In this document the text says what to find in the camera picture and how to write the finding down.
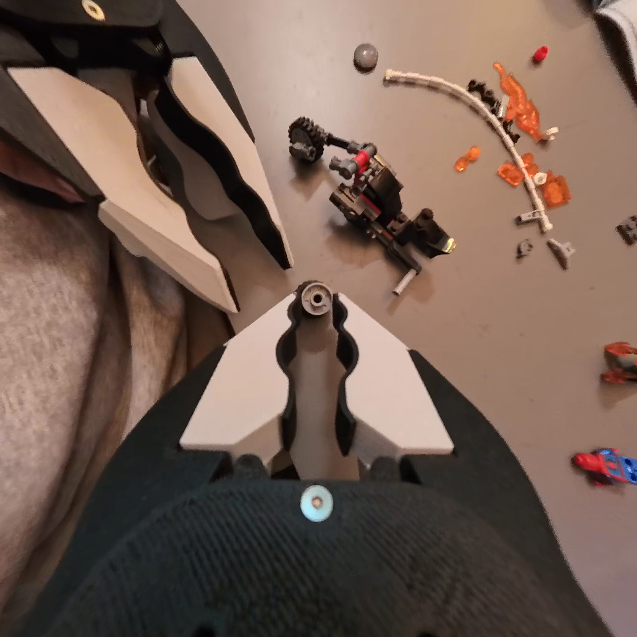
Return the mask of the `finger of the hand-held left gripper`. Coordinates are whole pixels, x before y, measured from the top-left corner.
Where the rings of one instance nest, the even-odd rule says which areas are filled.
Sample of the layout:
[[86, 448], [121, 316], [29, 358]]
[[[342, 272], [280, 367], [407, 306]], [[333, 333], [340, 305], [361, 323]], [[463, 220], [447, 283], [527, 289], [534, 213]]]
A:
[[200, 298], [236, 314], [224, 269], [195, 239], [185, 211], [145, 169], [135, 126], [115, 99], [56, 68], [9, 68], [105, 197], [98, 216], [123, 246]]
[[291, 247], [254, 140], [198, 58], [173, 59], [149, 114], [164, 126], [157, 134], [178, 202], [209, 222], [242, 213], [279, 266], [290, 269]]

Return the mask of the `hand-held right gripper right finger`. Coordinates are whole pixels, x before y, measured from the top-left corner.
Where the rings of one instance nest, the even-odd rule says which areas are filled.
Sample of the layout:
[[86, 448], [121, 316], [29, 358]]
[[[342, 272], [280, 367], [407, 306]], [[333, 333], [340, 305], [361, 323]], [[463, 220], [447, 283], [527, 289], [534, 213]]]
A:
[[414, 351], [344, 294], [335, 294], [339, 451], [367, 468], [378, 458], [448, 456], [454, 443], [414, 362]]

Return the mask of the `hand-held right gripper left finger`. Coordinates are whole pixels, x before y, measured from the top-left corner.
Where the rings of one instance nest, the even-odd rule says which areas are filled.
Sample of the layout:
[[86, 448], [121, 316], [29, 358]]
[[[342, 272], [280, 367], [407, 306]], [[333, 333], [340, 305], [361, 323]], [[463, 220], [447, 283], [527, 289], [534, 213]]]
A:
[[222, 347], [179, 440], [183, 450], [291, 450], [297, 413], [289, 365], [300, 319], [293, 292]]

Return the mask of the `black lego motorcycle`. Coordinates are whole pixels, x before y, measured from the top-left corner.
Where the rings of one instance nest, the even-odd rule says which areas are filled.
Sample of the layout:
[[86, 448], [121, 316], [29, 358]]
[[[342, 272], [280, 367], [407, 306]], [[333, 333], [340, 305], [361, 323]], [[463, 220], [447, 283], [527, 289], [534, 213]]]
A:
[[418, 275], [422, 269], [409, 247], [427, 259], [449, 255], [455, 249], [455, 239], [435, 221], [432, 210], [424, 208], [414, 219], [403, 212], [402, 184], [375, 144], [340, 138], [305, 116], [290, 124], [288, 135], [290, 154], [302, 164], [317, 163], [328, 147], [347, 153], [346, 157], [330, 159], [329, 169], [343, 179], [330, 195], [330, 202], [408, 271]]

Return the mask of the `instruction booklet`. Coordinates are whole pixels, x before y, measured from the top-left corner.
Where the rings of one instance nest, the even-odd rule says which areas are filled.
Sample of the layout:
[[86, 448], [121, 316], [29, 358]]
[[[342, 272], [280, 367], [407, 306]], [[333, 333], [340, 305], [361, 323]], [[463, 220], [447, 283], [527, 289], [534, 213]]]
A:
[[594, 1], [594, 15], [608, 35], [627, 78], [636, 83], [636, 1]]

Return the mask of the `grey lego wing piece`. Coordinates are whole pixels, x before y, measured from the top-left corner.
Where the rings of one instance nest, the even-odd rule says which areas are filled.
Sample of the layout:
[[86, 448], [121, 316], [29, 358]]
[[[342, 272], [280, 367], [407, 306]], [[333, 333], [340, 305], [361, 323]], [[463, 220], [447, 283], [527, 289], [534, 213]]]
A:
[[553, 256], [557, 259], [560, 267], [563, 270], [569, 270], [571, 258], [576, 252], [576, 248], [571, 242], [558, 242], [551, 238], [546, 241], [548, 248], [551, 250]]

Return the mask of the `orange lego wedge plates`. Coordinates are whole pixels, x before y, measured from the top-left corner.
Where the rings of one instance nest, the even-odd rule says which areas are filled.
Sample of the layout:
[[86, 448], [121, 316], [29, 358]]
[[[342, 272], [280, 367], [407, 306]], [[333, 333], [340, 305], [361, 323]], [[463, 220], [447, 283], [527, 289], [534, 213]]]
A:
[[571, 201], [571, 192], [565, 177], [555, 175], [552, 171], [546, 174], [546, 181], [540, 187], [547, 208], [556, 208]]

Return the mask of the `orange lego flame piece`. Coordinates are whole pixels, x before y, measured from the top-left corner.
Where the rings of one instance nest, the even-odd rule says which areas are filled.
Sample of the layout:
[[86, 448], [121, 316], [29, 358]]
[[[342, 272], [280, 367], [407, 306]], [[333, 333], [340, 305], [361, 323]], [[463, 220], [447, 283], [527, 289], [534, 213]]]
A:
[[493, 68], [497, 71], [500, 86], [503, 93], [508, 96], [508, 104], [505, 110], [504, 121], [514, 122], [517, 127], [528, 134], [535, 143], [545, 139], [544, 131], [541, 128], [539, 112], [522, 85], [508, 73], [499, 63], [494, 62]]

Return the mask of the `person's grey sweater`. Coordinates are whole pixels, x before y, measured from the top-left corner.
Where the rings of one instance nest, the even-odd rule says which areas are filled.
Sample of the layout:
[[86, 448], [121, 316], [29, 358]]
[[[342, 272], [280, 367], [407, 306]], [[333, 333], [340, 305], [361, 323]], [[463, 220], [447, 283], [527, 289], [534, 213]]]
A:
[[1, 185], [1, 623], [52, 577], [140, 419], [232, 333], [82, 208]]

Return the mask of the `red blue minifigure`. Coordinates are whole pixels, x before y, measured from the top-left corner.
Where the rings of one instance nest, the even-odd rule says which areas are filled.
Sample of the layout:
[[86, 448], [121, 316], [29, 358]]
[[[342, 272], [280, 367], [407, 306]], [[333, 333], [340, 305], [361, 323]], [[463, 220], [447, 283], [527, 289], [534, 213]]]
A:
[[636, 459], [623, 456], [617, 449], [579, 452], [571, 458], [571, 464], [585, 473], [589, 483], [596, 487], [618, 483], [636, 485]]

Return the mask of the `orange flame minifigure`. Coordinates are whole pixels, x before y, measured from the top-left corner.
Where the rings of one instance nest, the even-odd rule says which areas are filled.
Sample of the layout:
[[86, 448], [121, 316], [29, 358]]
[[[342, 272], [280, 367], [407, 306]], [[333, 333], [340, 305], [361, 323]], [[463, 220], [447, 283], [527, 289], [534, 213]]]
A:
[[636, 383], [636, 347], [625, 341], [604, 345], [603, 355], [607, 369], [601, 381], [610, 384]]

